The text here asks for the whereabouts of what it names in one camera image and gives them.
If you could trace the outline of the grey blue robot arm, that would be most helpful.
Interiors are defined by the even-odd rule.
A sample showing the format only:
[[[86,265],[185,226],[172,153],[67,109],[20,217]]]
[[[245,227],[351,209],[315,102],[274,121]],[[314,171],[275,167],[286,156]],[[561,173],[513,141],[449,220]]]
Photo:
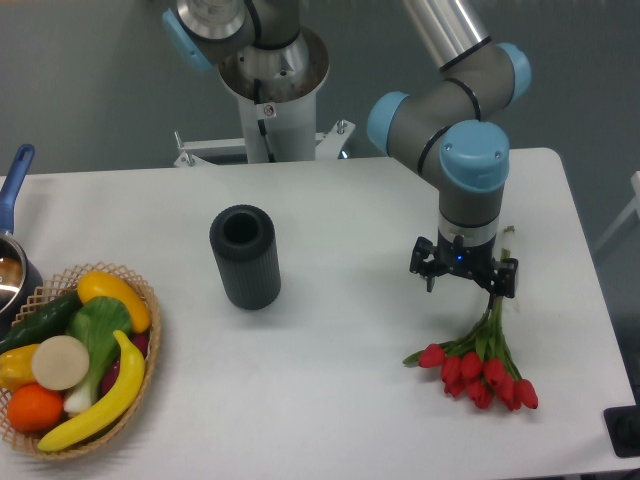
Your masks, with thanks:
[[[421,96],[391,92],[367,120],[370,141],[439,193],[438,238],[419,238],[410,269],[450,274],[513,297],[518,263],[493,255],[509,141],[490,122],[529,87],[525,54],[492,40],[464,1],[408,1],[405,9],[442,75]],[[177,1],[166,34],[194,69],[216,68],[236,97],[252,163],[312,160],[316,94],[329,71],[323,41],[295,1]]]

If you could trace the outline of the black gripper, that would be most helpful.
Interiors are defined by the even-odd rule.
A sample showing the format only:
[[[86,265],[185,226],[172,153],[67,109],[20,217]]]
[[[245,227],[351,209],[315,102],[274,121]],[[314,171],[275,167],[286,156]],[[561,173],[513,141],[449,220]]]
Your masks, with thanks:
[[[490,294],[491,299],[514,298],[517,288],[517,259],[507,256],[497,259],[493,255],[495,237],[478,246],[466,246],[461,235],[452,241],[441,233],[434,244],[418,237],[413,247],[409,271],[427,282],[427,292],[434,289],[436,279],[443,275],[471,280]]]

